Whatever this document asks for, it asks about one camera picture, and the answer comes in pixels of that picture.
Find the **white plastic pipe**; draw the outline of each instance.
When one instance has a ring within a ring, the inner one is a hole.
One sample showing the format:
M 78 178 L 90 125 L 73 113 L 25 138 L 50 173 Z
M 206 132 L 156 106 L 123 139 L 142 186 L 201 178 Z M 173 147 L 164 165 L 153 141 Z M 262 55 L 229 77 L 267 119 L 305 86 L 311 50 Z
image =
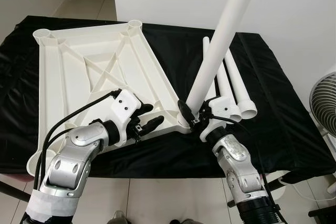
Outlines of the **white plastic pipe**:
M 221 63 L 217 72 L 217 82 L 219 87 L 220 96 L 222 97 L 228 97 L 230 99 L 230 119 L 235 120 L 236 122 L 239 122 L 241 117 L 241 112 L 239 107 L 236 104 L 235 98 L 233 96 L 231 86 L 229 79 L 227 77 L 224 64 Z
M 210 45 L 209 37 L 203 38 L 203 58 L 205 57 L 205 53 L 208 51 Z M 205 101 L 216 96 L 216 88 L 215 88 L 215 81 L 212 81 L 211 86 L 205 96 Z
M 330 194 L 334 194 L 336 192 L 336 182 L 328 187 L 327 192 Z
M 197 116 L 250 0 L 227 0 L 186 104 Z
M 244 82 L 240 76 L 239 70 L 232 57 L 230 49 L 225 54 L 225 63 L 227 71 L 230 75 L 233 90 L 235 91 L 235 96 L 237 99 L 238 107 L 242 114 L 243 119 L 250 119 L 256 116 L 257 108 L 253 101 L 251 101 L 250 96 L 247 93 Z

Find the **tiled floor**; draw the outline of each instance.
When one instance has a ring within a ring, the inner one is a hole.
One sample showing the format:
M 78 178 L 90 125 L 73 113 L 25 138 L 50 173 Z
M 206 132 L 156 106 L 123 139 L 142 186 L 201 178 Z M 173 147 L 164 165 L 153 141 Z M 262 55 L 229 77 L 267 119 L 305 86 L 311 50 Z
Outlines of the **tiled floor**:
M 114 0 L 67 0 L 55 17 L 117 20 Z
M 33 183 L 23 183 L 0 175 L 0 180 L 31 193 Z M 297 184 L 299 191 L 316 199 L 331 198 L 326 193 L 331 177 L 316 177 Z M 108 179 L 89 178 L 80 199 L 74 224 L 105 224 L 116 210 L 122 210 L 133 224 L 169 224 L 172 219 L 193 218 L 204 224 L 242 224 L 227 182 L 220 178 L 203 179 Z M 314 201 L 301 198 L 291 186 L 276 200 L 290 224 L 314 224 L 308 212 L 319 209 Z M 319 202 L 320 208 L 336 201 Z M 0 223 L 17 224 L 27 203 L 0 193 Z

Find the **white tape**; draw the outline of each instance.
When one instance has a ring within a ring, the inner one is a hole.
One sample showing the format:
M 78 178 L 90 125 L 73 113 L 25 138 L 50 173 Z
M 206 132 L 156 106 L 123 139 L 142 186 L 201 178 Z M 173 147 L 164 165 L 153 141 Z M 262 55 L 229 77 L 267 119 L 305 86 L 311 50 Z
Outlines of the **white tape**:
M 34 220 L 45 222 L 52 216 L 73 216 L 79 198 L 63 198 L 33 190 L 26 213 Z

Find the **black tablecloth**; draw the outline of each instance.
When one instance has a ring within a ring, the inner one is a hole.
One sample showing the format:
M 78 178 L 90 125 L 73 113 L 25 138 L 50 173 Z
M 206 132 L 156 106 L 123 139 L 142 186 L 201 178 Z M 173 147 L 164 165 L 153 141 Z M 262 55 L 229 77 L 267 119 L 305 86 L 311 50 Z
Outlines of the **black tablecloth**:
M 37 149 L 39 54 L 33 31 L 115 23 L 28 16 L 5 39 L 0 46 L 0 173 L 25 173 L 26 162 Z M 202 62 L 202 38 L 211 37 L 213 30 L 144 24 L 143 33 L 178 97 L 186 100 Z M 258 115 L 242 121 L 253 137 L 233 126 L 228 129 L 250 150 L 256 168 L 260 165 L 254 141 L 260 142 L 265 170 L 290 170 L 288 181 L 333 173 L 336 164 L 329 149 L 260 35 L 237 33 L 230 49 Z M 173 132 L 99 155 L 91 176 L 224 174 L 196 133 Z

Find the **white mounting plate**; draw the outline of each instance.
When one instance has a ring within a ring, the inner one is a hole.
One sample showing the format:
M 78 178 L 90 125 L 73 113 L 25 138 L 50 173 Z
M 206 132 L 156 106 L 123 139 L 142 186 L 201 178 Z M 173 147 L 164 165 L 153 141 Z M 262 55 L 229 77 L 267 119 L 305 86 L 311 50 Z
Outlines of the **white mounting plate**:
M 48 131 L 59 120 L 112 90 L 128 89 L 153 111 L 140 116 L 141 124 L 156 116 L 164 122 L 143 140 L 172 131 L 188 133 L 176 117 L 178 97 L 152 49 L 142 34 L 142 23 L 84 27 L 66 30 L 39 29 L 33 33 L 39 44 L 39 134 L 37 152 L 27 171 L 35 175 L 36 163 Z M 105 120 L 113 98 L 83 111 L 54 133 Z M 50 146 L 48 159 L 62 148 L 62 137 Z M 110 146 L 107 151 L 116 149 Z

